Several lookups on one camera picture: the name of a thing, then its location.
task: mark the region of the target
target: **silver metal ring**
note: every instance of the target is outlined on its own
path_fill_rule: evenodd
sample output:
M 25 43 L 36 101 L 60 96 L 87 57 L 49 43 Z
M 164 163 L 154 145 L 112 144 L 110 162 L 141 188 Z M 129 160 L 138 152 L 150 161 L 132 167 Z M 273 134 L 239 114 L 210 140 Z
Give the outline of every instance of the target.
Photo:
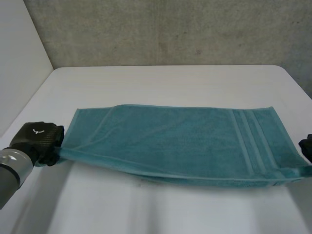
M 33 169 L 30 157 L 20 150 L 4 149 L 0 151 L 0 164 L 11 167 L 20 179 L 20 186 L 24 183 Z

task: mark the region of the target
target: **teal towel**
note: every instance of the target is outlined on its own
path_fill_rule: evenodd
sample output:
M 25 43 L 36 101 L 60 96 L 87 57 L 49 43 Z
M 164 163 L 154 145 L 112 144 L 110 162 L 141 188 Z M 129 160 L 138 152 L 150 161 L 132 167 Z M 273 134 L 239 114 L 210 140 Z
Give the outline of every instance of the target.
M 60 156 L 194 186 L 265 187 L 312 174 L 273 107 L 78 109 Z

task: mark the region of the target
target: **table surface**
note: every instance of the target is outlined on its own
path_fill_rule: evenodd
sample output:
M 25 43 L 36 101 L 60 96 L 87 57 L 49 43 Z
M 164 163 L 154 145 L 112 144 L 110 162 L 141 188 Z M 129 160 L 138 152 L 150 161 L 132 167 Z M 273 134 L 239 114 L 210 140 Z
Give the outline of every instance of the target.
M 53 122 L 67 129 L 77 108 L 119 104 L 273 106 L 298 150 L 297 143 L 312 133 L 311 99 L 277 66 L 77 67 L 49 76 L 0 139 L 0 147 L 25 122 Z M 32 212 L 39 214 L 35 222 L 28 218 Z M 35 168 L 0 211 L 0 226 L 5 226 L 4 233 L 44 229 L 48 234 L 309 233 L 284 186 L 178 187 L 70 162 Z

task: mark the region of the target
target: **white wall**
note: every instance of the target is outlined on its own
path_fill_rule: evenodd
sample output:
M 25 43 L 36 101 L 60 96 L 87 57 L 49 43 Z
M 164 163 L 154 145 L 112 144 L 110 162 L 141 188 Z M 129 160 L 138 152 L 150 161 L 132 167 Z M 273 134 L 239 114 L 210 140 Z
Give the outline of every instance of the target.
M 22 0 L 0 0 L 0 137 L 53 68 Z

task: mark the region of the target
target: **gray robot arm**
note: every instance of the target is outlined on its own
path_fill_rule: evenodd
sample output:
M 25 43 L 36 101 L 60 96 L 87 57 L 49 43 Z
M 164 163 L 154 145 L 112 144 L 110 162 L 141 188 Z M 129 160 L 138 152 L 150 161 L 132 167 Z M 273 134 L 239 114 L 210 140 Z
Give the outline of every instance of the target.
M 31 173 L 36 163 L 54 165 L 64 139 L 63 126 L 53 123 L 26 123 L 0 151 L 0 209 Z

